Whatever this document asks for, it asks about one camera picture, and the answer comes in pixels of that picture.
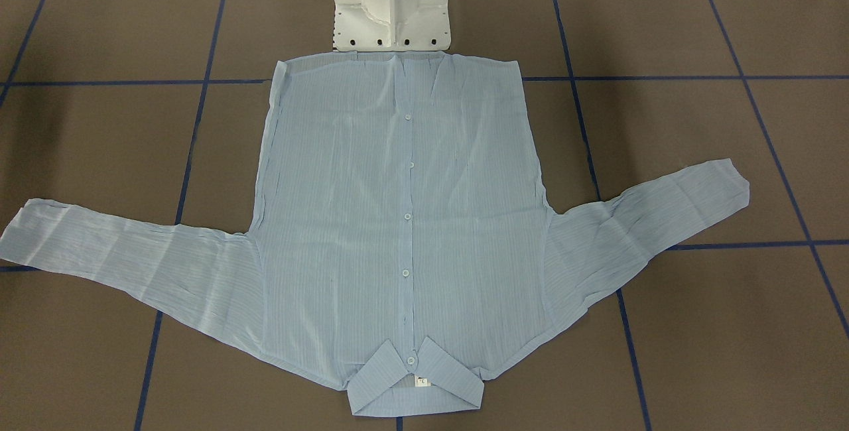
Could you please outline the light blue striped shirt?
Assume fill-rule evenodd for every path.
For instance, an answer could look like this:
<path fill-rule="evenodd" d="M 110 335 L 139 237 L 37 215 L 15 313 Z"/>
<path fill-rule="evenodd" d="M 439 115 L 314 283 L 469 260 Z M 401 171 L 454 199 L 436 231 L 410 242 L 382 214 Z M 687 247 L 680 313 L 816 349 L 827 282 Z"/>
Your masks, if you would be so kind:
<path fill-rule="evenodd" d="M 395 418 L 478 410 L 485 381 L 749 202 L 720 159 L 559 214 L 516 62 L 327 53 L 275 68 L 248 231 L 31 199 L 2 259 L 114 287 Z"/>

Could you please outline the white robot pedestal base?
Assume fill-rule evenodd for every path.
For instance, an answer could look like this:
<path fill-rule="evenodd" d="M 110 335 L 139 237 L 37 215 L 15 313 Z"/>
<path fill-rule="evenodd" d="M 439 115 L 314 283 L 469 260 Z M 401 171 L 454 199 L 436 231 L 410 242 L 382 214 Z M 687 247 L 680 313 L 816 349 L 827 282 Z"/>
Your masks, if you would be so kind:
<path fill-rule="evenodd" d="M 348 52 L 444 51 L 448 0 L 334 0 L 332 47 Z"/>

